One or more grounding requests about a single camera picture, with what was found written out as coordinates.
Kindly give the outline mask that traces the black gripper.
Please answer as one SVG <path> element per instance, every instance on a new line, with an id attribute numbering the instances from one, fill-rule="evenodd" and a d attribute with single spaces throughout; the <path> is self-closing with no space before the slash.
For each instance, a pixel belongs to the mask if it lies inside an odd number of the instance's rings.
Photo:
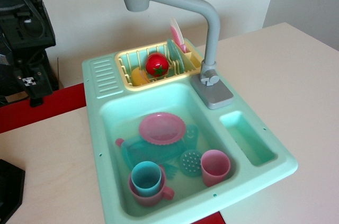
<path id="1" fill-rule="evenodd" d="M 16 79 L 30 107 L 42 105 L 43 98 L 53 93 L 46 73 L 33 68 L 42 65 L 45 50 L 55 45 L 43 0 L 1 0 L 1 63 L 22 71 L 16 72 Z"/>

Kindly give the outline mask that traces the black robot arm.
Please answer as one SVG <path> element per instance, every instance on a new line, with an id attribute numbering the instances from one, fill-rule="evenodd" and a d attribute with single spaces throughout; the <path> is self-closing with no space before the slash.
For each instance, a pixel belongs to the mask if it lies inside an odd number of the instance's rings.
<path id="1" fill-rule="evenodd" d="M 1 96 L 24 91 L 30 106 L 59 88 L 46 49 L 56 44 L 43 0 L 1 0 Z"/>

